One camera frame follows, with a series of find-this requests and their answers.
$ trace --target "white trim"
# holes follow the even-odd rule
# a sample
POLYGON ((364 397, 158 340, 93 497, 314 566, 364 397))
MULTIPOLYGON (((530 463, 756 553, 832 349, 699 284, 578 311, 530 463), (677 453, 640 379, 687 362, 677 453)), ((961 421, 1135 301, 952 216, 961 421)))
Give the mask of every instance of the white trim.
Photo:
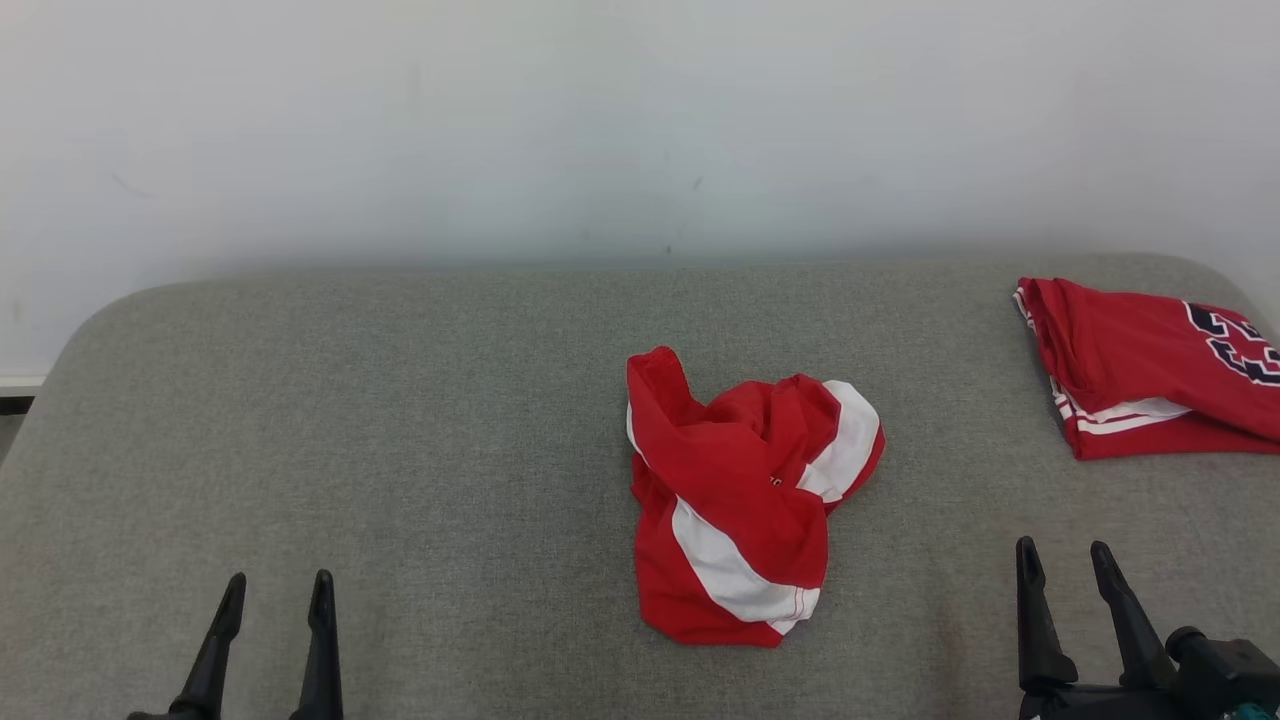
POLYGON ((1181 418, 1181 415, 1174 415, 1171 418, 1149 418, 1147 415, 1134 415, 1133 418, 1126 418, 1124 420, 1111 420, 1110 423, 1091 423, 1088 420, 1076 420, 1075 429, 1080 430, 1082 433, 1089 433, 1091 436, 1111 436, 1115 433, 1123 433, 1125 430, 1132 430, 1135 428, 1155 425, 1157 423, 1167 423, 1169 420, 1175 420, 1178 418, 1181 418))
POLYGON ((35 396, 42 384, 45 384, 45 375, 0 375, 0 397, 35 396))
POLYGON ((1027 310, 1027 304, 1023 302, 1024 295, 1027 295, 1027 292, 1023 291, 1021 286, 1019 286, 1018 290, 1014 291, 1014 302, 1018 305, 1018 310, 1023 314, 1023 318, 1027 318, 1027 327, 1034 331, 1036 320, 1032 319, 1030 311, 1027 310))
POLYGON ((1121 402, 1097 413, 1088 413, 1057 384, 1057 380, 1052 375, 1050 375, 1050 388, 1052 388, 1053 402, 1062 414, 1062 419, 1070 420, 1074 418, 1075 429, 1091 436, 1110 436, 1134 428, 1155 425, 1175 420, 1192 411, 1190 407, 1184 407, 1164 397, 1148 397, 1146 400, 1121 402))
POLYGON ((827 380, 822 386, 840 404, 836 438, 805 465, 796 487, 817 495, 823 502, 837 502, 870 460, 879 433, 879 415, 854 386, 840 380, 827 380))
POLYGON ((649 464, 649 459, 644 456, 644 451, 640 450, 639 445, 636 445, 636 430, 635 430, 634 427, 631 427, 631 401, 630 400, 627 401, 627 439, 631 441, 631 447, 636 448, 636 452, 640 454, 640 460, 644 460, 644 464, 648 465, 649 464))
POLYGON ((703 519, 678 496, 671 514, 671 529, 703 589, 739 620, 765 621, 785 635, 797 620, 813 615, 819 588, 782 585, 762 578, 739 552, 733 538, 703 519))

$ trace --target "folded red jersey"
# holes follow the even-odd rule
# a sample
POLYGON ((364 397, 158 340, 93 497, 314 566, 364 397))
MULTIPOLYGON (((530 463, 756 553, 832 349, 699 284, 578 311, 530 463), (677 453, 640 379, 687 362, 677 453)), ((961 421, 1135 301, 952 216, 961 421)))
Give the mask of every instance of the folded red jersey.
POLYGON ((640 614, 684 643, 777 646, 818 602, 827 514, 879 460, 876 410, 806 375, 704 406, 668 347, 627 361, 627 395, 640 614))
POLYGON ((1244 315, 1064 279, 1014 293, 1075 457, 1280 454, 1280 352, 1244 315))

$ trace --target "baseboard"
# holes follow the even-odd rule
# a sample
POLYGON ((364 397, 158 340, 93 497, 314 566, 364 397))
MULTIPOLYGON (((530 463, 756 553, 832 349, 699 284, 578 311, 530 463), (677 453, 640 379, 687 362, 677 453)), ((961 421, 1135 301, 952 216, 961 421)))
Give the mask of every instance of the baseboard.
POLYGON ((0 397, 35 397, 45 375, 0 375, 0 397))

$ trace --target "white stripe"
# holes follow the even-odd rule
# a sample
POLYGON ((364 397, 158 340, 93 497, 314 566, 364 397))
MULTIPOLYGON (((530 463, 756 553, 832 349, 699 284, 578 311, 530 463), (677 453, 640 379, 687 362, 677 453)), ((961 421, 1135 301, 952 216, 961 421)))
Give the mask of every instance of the white stripe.
POLYGON ((854 386, 840 380, 822 386, 840 404, 836 438, 805 466, 796 487, 822 497, 823 502, 836 502, 867 468, 879 433, 879 415, 854 386))
POLYGON ((636 452, 640 454, 640 459, 644 460, 645 465, 648 465, 649 459, 644 456, 644 451, 640 450, 639 445, 636 445, 636 430, 631 427, 631 401, 627 401, 627 439, 631 441, 631 447, 636 448, 636 452))
POLYGON ((1157 423, 1167 423, 1169 420, 1176 420, 1178 418, 1181 418, 1181 415, 1174 415, 1166 418, 1151 418, 1147 415, 1135 415, 1133 418, 1126 418, 1124 420, 1111 420, 1110 423, 1091 423, 1088 420, 1076 420, 1075 429, 1080 430, 1082 433, 1089 433, 1091 436, 1111 436, 1115 433, 1123 433, 1125 430, 1132 430, 1135 428, 1155 425, 1157 423))
POLYGON ((767 621, 785 635, 796 620, 813 615, 819 588, 765 580, 742 557, 732 538, 680 497, 671 515, 671 529, 707 594, 739 620, 767 621))
POLYGON ((1018 304, 1018 310, 1021 311, 1023 318, 1027 318, 1027 327, 1036 329, 1036 320, 1032 319, 1032 314, 1027 311, 1027 304, 1023 302, 1023 296, 1027 295, 1021 287, 1014 291, 1014 302, 1018 304))

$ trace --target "clothing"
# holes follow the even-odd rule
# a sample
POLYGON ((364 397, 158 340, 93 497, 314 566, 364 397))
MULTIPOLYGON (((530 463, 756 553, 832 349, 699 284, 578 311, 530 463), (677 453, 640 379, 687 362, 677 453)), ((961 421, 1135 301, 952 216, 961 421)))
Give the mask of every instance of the clothing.
POLYGON ((1065 279, 1014 300, 1076 459, 1280 452, 1280 352, 1239 313, 1065 279))
POLYGON ((641 615, 684 643, 777 646, 818 602, 827 515, 883 451, 876 410, 806 375, 701 405, 668 347, 627 361, 627 392, 641 615))

